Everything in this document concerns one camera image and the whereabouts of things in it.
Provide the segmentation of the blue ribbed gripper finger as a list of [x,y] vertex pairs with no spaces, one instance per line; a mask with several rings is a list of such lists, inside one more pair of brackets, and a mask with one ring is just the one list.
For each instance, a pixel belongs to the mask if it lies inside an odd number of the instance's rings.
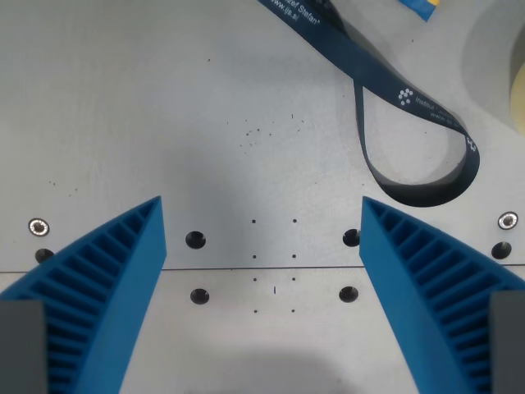
[[120,391],[166,256],[157,196],[2,291],[2,300],[43,304],[49,392]]
[[390,205],[362,201],[359,255],[421,393],[490,393],[489,300],[524,280]]

